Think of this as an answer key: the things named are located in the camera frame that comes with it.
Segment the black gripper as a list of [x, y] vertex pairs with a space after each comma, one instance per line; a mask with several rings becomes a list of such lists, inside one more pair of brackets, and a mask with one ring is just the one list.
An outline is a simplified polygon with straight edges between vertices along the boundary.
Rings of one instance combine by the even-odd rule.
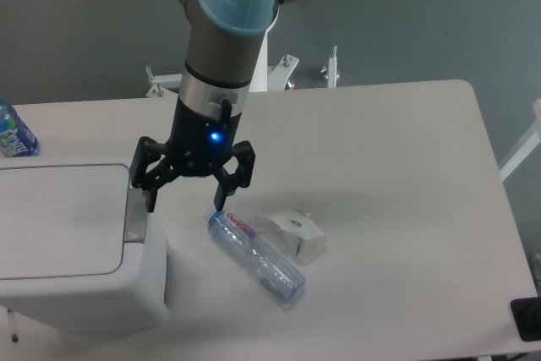
[[[156, 207], [158, 190], [178, 177], [213, 175], [218, 186], [213, 200], [222, 211], [229, 196], [251, 184], [255, 151], [247, 140], [233, 145], [240, 117], [232, 114], [232, 103], [226, 97], [218, 105], [218, 117], [195, 112], [177, 101], [172, 131], [165, 144], [148, 136], [139, 138], [129, 168], [132, 186], [141, 189], [148, 213]], [[237, 160], [233, 173], [224, 167], [231, 158]]]

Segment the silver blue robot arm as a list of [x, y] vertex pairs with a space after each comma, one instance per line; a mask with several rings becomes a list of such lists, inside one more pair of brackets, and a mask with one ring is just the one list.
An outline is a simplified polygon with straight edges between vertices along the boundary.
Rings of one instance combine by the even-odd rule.
[[178, 1], [191, 31], [171, 133], [163, 143], [140, 138], [130, 181], [153, 211], [165, 184], [212, 176], [221, 211], [253, 174], [254, 149], [235, 136], [265, 33], [282, 4], [300, 0]]

